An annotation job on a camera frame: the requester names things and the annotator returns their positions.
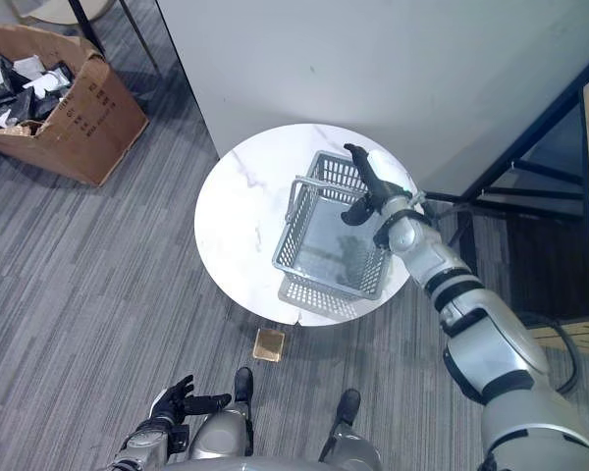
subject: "round table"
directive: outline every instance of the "round table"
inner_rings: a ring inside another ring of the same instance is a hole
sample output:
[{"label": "round table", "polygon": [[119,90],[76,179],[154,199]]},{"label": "round table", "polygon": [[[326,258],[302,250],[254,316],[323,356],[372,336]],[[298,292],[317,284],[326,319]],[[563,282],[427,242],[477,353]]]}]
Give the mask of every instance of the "round table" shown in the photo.
[{"label": "round table", "polygon": [[[211,171],[196,202],[194,235],[211,278],[245,309],[283,324],[325,326],[350,320],[330,318],[281,300],[284,273],[272,257],[285,225],[291,183],[305,175],[319,150],[350,158],[343,144],[382,149],[353,131],[326,125],[291,125],[261,132],[237,145]],[[405,172],[405,187],[416,186]],[[392,257],[379,299],[352,303],[353,317],[388,301],[408,279]]]}]

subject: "robot leg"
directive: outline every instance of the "robot leg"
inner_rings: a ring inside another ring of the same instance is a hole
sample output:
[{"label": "robot leg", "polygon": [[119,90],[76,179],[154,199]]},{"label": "robot leg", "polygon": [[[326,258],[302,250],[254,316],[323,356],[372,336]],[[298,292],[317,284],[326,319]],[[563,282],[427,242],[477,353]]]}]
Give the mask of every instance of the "robot leg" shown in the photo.
[{"label": "robot leg", "polygon": [[227,458],[253,454],[251,398],[253,375],[240,368],[235,379],[236,400],[226,409],[207,417],[191,445],[189,459]]},{"label": "robot leg", "polygon": [[360,393],[346,390],[336,410],[336,420],[323,446],[319,461],[348,471],[381,471],[382,461],[375,446],[351,427],[360,405]]}]

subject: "gray plastic basket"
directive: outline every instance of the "gray plastic basket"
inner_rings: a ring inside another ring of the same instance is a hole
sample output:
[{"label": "gray plastic basket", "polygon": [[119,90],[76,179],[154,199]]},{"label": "gray plastic basket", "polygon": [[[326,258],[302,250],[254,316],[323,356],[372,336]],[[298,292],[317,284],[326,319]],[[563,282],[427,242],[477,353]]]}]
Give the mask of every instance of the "gray plastic basket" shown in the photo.
[{"label": "gray plastic basket", "polygon": [[389,254],[373,243],[377,218],[355,227],[341,219],[366,189],[350,160],[325,151],[314,156],[307,177],[294,179],[273,256],[273,265],[287,277],[280,298],[319,314],[352,318],[352,301],[380,297]]}]

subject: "small square tile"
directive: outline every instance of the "small square tile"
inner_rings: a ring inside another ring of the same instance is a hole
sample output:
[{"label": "small square tile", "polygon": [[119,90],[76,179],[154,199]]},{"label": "small square tile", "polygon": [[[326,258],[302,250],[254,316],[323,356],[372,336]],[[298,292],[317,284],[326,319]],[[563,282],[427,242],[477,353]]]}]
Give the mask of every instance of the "small square tile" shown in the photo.
[{"label": "small square tile", "polygon": [[286,334],[273,329],[258,329],[253,347],[253,358],[266,361],[282,359]]}]

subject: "metal table leg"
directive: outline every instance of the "metal table leg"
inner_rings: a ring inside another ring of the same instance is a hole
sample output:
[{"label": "metal table leg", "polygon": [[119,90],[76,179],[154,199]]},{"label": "metal table leg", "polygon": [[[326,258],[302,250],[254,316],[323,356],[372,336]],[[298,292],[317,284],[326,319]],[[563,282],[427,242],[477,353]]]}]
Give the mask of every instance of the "metal table leg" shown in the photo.
[{"label": "metal table leg", "polygon": [[87,19],[87,15],[85,14],[82,5],[80,4],[80,0],[68,0],[70,2],[70,6],[72,7],[72,11],[75,12],[75,17],[77,17],[77,21],[79,22],[80,30],[84,34],[84,36],[98,48],[101,54],[105,54],[105,49],[102,47],[96,32],[94,31],[93,27],[91,27],[91,23]]},{"label": "metal table leg", "polygon": [[137,27],[137,23],[135,22],[134,16],[131,14],[129,7],[125,3],[125,0],[118,0],[118,1],[120,2],[122,9],[125,11],[125,15],[127,15],[127,18],[129,19],[129,23],[131,23],[131,26],[134,27],[135,34],[137,34],[137,38],[139,39],[139,42],[141,43],[141,47],[144,48],[144,51],[146,52],[148,59],[150,59],[150,62],[153,64],[153,67],[155,68],[155,72],[157,72],[157,75],[159,77],[161,77],[161,72],[159,71],[159,67],[157,66],[157,63],[155,62],[155,58],[150,53],[150,49],[148,48],[146,41],[144,40],[143,36],[141,35],[141,32],[139,31],[139,28]]}]

